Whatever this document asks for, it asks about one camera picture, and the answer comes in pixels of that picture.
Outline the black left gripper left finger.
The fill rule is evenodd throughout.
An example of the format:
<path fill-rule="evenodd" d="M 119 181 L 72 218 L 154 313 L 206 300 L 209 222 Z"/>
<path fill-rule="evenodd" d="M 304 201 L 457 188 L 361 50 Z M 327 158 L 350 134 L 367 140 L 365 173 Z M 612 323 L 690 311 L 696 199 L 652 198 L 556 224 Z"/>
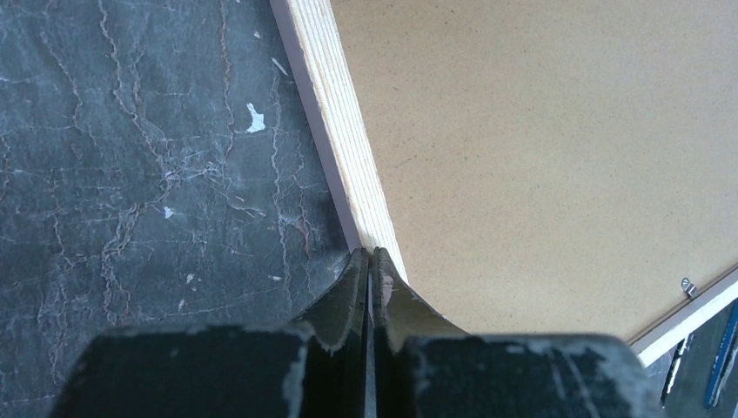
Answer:
<path fill-rule="evenodd" d="M 120 327 L 78 359 L 54 417 L 361 417 L 369 254 L 283 324 Z"/>

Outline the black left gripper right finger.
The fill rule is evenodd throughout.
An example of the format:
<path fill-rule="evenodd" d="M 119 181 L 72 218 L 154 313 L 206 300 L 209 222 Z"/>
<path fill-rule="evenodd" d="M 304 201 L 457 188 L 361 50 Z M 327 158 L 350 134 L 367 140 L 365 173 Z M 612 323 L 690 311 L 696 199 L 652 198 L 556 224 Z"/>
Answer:
<path fill-rule="evenodd" d="M 661 417 L 632 350 L 604 334 L 470 334 L 370 261 L 381 417 Z"/>

